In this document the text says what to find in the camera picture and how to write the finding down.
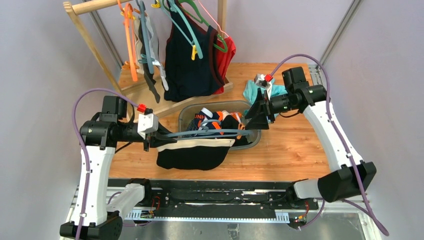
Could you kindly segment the grey-blue clip hanger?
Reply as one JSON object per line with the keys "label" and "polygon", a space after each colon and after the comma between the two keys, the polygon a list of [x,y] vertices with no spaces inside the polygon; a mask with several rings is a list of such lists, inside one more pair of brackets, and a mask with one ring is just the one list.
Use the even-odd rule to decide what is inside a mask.
{"label": "grey-blue clip hanger", "polygon": [[241,129],[206,129],[206,130],[195,130],[195,131],[181,131],[176,133],[170,133],[167,137],[175,138],[178,140],[185,139],[219,139],[224,138],[224,133],[235,133],[230,135],[233,136],[247,136],[253,133],[253,130],[241,130]]}

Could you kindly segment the black cream-band underwear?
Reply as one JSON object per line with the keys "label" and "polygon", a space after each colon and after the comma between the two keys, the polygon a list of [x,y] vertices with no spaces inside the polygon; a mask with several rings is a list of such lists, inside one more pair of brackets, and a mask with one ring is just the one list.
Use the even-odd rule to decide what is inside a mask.
{"label": "black cream-band underwear", "polygon": [[234,139],[186,139],[157,148],[156,164],[164,169],[208,171],[226,158]]}

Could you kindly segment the navy orange boxer underwear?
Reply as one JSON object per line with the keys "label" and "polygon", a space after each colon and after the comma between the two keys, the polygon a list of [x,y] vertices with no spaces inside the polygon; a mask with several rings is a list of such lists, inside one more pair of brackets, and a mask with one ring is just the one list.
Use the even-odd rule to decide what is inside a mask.
{"label": "navy orange boxer underwear", "polygon": [[191,120],[186,131],[230,129],[229,126],[224,126],[223,123],[229,114],[226,110],[212,112],[203,107],[194,115],[194,119]]}

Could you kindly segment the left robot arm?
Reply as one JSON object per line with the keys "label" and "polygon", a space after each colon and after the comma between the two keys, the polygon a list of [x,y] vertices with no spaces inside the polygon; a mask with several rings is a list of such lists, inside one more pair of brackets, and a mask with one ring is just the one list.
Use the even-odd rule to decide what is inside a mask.
{"label": "left robot arm", "polygon": [[117,240],[126,216],[137,204],[151,204],[152,185],[146,178],[133,178],[116,198],[106,202],[109,172],[119,142],[143,143],[144,150],[175,143],[152,110],[139,106],[142,119],[122,122],[128,101],[107,95],[96,118],[77,128],[81,146],[78,195],[69,222],[60,226],[61,237],[74,240]]}

